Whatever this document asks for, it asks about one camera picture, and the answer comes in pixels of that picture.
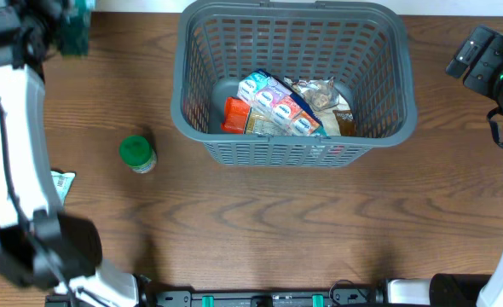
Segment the brown white snack pouch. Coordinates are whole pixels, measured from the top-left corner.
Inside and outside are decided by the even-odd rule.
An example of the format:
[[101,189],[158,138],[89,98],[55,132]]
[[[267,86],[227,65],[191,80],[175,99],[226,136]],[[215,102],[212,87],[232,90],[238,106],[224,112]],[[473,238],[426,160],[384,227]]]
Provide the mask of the brown white snack pouch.
[[356,123],[350,104],[334,86],[334,78],[291,80],[284,82],[299,94],[322,122],[328,136],[355,136]]

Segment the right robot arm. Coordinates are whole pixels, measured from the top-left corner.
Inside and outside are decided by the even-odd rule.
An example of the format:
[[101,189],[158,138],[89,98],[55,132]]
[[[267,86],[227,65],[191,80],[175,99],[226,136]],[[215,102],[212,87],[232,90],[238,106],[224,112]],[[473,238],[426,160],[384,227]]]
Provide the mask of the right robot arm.
[[445,73],[473,18],[408,21],[419,123],[395,148],[364,159],[369,188],[349,209],[304,213],[303,227],[361,222],[357,242],[341,241],[305,259],[289,252],[266,287],[328,287],[336,280],[490,274],[503,250],[503,149],[492,142],[494,102]]

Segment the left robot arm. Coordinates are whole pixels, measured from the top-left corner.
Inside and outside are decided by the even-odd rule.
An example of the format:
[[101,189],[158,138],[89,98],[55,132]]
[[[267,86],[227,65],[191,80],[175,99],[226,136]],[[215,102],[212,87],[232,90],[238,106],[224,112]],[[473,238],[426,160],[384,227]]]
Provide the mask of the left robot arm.
[[43,126],[43,64],[85,55],[91,1],[0,1],[0,275],[68,306],[137,306],[137,279],[102,256],[95,225],[67,215]]

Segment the green Nescafe coffee bag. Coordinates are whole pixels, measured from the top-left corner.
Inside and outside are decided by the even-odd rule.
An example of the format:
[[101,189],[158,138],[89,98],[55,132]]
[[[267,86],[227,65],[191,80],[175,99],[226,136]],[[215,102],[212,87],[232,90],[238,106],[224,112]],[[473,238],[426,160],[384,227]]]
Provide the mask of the green Nescafe coffee bag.
[[57,48],[62,56],[86,56],[89,53],[91,13],[96,0],[68,0],[63,2]]

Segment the Kleenex tissue multipack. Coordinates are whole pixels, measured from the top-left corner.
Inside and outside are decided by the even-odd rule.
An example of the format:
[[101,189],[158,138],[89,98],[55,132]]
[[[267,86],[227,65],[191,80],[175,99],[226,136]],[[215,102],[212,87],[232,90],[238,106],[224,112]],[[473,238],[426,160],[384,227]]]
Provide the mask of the Kleenex tissue multipack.
[[264,70],[242,79],[238,98],[288,136],[327,136],[320,119],[299,94]]

